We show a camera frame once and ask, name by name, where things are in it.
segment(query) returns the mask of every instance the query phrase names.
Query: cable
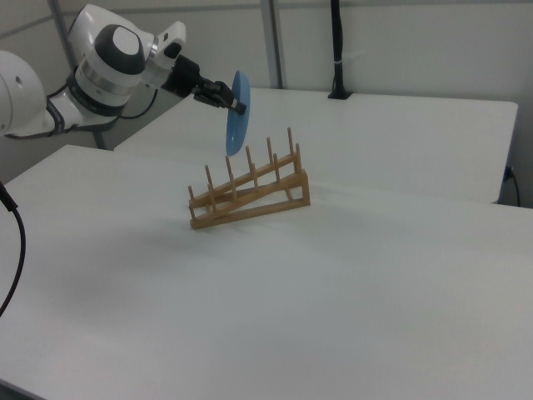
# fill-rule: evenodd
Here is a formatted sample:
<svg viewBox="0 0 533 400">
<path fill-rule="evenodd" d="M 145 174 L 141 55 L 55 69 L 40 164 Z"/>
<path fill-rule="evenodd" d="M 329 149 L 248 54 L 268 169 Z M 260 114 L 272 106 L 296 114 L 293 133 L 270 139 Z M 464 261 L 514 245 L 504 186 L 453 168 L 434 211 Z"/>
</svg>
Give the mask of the cable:
<svg viewBox="0 0 533 400">
<path fill-rule="evenodd" d="M 131 117 L 124 117 L 124 116 L 121 115 L 119 118 L 121 118 L 121 119 L 136 119 L 136 118 L 142 117 L 144 114 L 146 114 L 148 111 L 150 111 L 150 108 L 152 108 L 153 103 L 156 101 L 157 92 L 159 92 L 159 89 L 156 89 L 156 91 L 153 93 L 153 97 L 152 97 L 152 100 L 150 101 L 150 104 L 148 104 L 148 107 L 143 112 L 141 112 L 140 114 L 137 114 L 137 115 L 133 115 Z"/>
<path fill-rule="evenodd" d="M 18 258 L 17 272 L 15 273 L 15 278 L 11 284 L 9 292 L 7 293 L 6 299 L 3 301 L 2 306 L 0 307 L 0 317 L 3 312 L 6 311 L 7 305 L 11 301 L 15 289 L 17 289 L 18 281 L 22 274 L 22 267 L 24 266 L 24 258 L 26 257 L 26 231 L 24 229 L 24 222 L 17 210 L 17 204 L 13 201 L 9 193 L 7 193 L 6 188 L 0 182 L 0 200 L 6 206 L 7 210 L 12 212 L 15 218 L 17 219 L 18 230 L 20 231 L 20 256 Z"/>
<path fill-rule="evenodd" d="M 47 95 L 47 99 L 53 98 L 54 96 L 57 96 L 59 93 L 61 93 L 63 90 L 67 88 L 67 84 L 65 83 L 63 86 L 61 86 L 58 90 L 56 90 L 54 93 L 50 93 Z"/>
<path fill-rule="evenodd" d="M 515 183 L 516 205 L 518 207 L 522 207 L 521 204 L 520 204 L 520 190 L 518 190 L 518 182 L 516 181 L 516 176 L 515 176 L 515 174 L 512 171 L 510 171 L 510 173 L 509 173 L 509 178 L 512 178 L 513 182 Z"/>
<path fill-rule="evenodd" d="M 54 96 L 57 96 L 59 93 L 61 93 L 63 90 L 67 88 L 67 84 L 65 83 L 63 86 L 61 86 L 58 90 L 56 90 L 53 93 L 50 93 L 47 95 L 47 100 L 50 100 Z M 70 127 L 65 133 L 69 133 L 72 129 L 74 129 L 76 125 Z M 40 139 L 40 138 L 49 138 L 53 135 L 53 131 L 51 132 L 44 132 L 44 133 L 36 133 L 34 135 L 28 135 L 28 136 L 17 136 L 12 135 L 11 133 L 7 135 L 3 135 L 5 138 L 13 139 L 13 140 L 33 140 L 33 139 Z"/>
</svg>

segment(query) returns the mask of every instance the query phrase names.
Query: table surface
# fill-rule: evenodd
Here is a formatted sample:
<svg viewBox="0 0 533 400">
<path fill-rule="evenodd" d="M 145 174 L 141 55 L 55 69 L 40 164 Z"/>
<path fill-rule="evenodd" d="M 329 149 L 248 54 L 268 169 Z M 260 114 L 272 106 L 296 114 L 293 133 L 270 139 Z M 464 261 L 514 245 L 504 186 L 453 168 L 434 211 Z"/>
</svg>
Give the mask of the table surface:
<svg viewBox="0 0 533 400">
<path fill-rule="evenodd" d="M 65 147 L 7 185 L 28 250 L 2 380 L 57 400 L 533 393 L 531 210 L 311 181 L 310 207 L 193 231 L 204 173 Z"/>
<path fill-rule="evenodd" d="M 266 137 L 285 152 L 291 127 L 313 179 L 493 203 L 516 110 L 511 102 L 362 94 L 338 101 L 323 92 L 253 88 L 245 144 L 260 165 Z M 116 151 L 223 165 L 226 118 L 188 97 Z"/>
</svg>

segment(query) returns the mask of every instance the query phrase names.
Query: wooden peg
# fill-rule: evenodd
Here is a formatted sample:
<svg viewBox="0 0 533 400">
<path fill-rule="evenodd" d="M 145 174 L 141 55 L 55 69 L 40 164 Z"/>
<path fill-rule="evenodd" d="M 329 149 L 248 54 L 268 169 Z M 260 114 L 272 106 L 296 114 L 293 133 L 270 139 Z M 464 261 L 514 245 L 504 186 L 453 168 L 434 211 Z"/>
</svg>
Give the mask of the wooden peg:
<svg viewBox="0 0 533 400">
<path fill-rule="evenodd" d="M 230 163 L 230 158 L 228 156 L 226 156 L 226 166 L 227 166 L 227 173 L 230 176 L 230 184 L 232 185 L 233 200 L 237 200 L 237 187 L 235 186 L 235 179 L 233 177 L 232 165 Z"/>
<path fill-rule="evenodd" d="M 232 165 L 230 164 L 230 158 L 226 156 L 227 173 L 232 175 Z"/>
<path fill-rule="evenodd" d="M 233 179 L 233 174 L 230 173 L 230 184 L 232 185 L 232 196 L 233 201 L 237 200 L 237 187 L 235 186 L 235 179 Z"/>
<path fill-rule="evenodd" d="M 270 138 L 266 138 L 266 145 L 268 146 L 268 159 L 270 160 L 270 164 L 274 163 L 274 159 L 272 158 L 272 145 L 270 143 Z"/>
<path fill-rule="evenodd" d="M 248 158 L 248 167 L 250 172 L 252 172 L 252 155 L 250 154 L 250 148 L 247 146 L 247 158 Z"/>
<path fill-rule="evenodd" d="M 211 200 L 211 207 L 213 208 L 213 212 L 215 213 L 217 211 L 217 204 L 215 202 L 215 191 L 213 190 L 213 185 L 211 182 L 209 182 L 207 188 L 209 189 L 209 200 Z"/>
<path fill-rule="evenodd" d="M 277 166 L 277 154 L 274 153 L 274 170 L 276 171 L 276 181 L 280 182 L 280 168 Z"/>
<path fill-rule="evenodd" d="M 211 173 L 209 172 L 209 166 L 206 165 L 206 174 L 207 174 L 207 181 L 211 185 L 211 189 L 213 188 L 213 181 L 211 180 Z"/>
<path fill-rule="evenodd" d="M 194 208 L 192 208 L 192 206 L 189 206 L 189 211 L 191 212 L 192 221 L 196 221 L 197 220 L 197 216 L 194 215 Z"/>
<path fill-rule="evenodd" d="M 294 148 L 292 147 L 292 130 L 288 127 L 286 131 L 289 135 L 289 148 L 291 149 L 291 155 L 292 155 L 294 154 Z"/>
<path fill-rule="evenodd" d="M 301 171 L 301 159 L 300 159 L 300 143 L 296 144 L 296 161 L 294 162 L 294 172 Z"/>
<path fill-rule="evenodd" d="M 256 188 L 259 188 L 259 183 L 257 182 L 256 164 L 254 162 L 252 163 L 252 168 L 250 172 L 252 173 L 253 184 Z"/>
</svg>

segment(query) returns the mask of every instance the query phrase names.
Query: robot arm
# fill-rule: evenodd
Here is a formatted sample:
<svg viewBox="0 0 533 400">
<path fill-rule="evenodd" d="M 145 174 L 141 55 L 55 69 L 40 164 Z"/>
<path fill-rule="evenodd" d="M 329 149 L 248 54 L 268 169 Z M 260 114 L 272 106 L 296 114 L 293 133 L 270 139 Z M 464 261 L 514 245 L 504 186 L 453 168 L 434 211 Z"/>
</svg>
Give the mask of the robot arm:
<svg viewBox="0 0 533 400">
<path fill-rule="evenodd" d="M 154 37 L 123 17 L 87 5 L 68 40 L 78 66 L 65 87 L 48 97 L 27 63 L 0 51 L 0 134 L 51 136 L 114 124 L 139 83 L 182 98 L 193 93 L 196 100 L 240 115 L 246 111 L 224 82 L 202 77 L 198 65 L 180 54 L 186 42 L 181 22 Z"/>
</svg>

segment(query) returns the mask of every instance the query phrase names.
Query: white wall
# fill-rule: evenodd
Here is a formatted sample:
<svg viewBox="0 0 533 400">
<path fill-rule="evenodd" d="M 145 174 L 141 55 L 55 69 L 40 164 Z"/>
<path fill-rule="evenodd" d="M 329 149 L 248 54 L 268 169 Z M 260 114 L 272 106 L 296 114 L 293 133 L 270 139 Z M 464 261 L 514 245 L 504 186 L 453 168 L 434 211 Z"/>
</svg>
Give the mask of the white wall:
<svg viewBox="0 0 533 400">
<path fill-rule="evenodd" d="M 72 24 L 82 3 L 60 2 L 64 8 L 62 10 L 65 12 L 67 26 Z M 187 26 L 187 45 L 182 54 L 200 65 L 202 76 L 211 80 L 222 80 L 231 86 L 235 71 L 241 69 L 247 73 L 252 86 L 269 88 L 271 85 L 262 15 L 257 0 L 158 0 L 150 3 L 115 0 L 93 3 L 117 11 L 140 29 L 154 34 L 160 33 L 175 21 L 182 21 Z M 217 7 L 191 7 L 199 3 Z M 139 10 L 135 7 L 138 5 L 143 5 L 144 8 Z M 124 115 L 134 115 L 143 110 L 150 102 L 152 94 L 153 90 L 150 88 L 138 87 Z M 148 114 L 138 120 L 120 120 L 112 130 L 104 133 L 107 147 L 115 148 L 178 102 L 178 97 L 160 91 Z M 208 106 L 198 103 L 198 107 Z"/>
<path fill-rule="evenodd" d="M 281 2 L 286 85 L 327 91 L 333 78 L 331 14 L 327 4 L 312 3 L 308 7 Z M 341 17 L 345 54 L 365 52 L 345 65 L 348 89 L 518 103 L 510 164 L 516 169 L 523 203 L 533 207 L 531 2 L 344 6 Z M 502 199 L 514 204 L 511 189 L 509 181 Z"/>
<path fill-rule="evenodd" d="M 69 74 L 55 23 L 44 0 L 0 1 L 0 49 L 29 63 L 48 93 L 63 85 Z M 0 180 L 8 182 L 67 143 L 95 145 L 90 133 L 81 132 L 24 142 L 0 137 Z"/>
</svg>

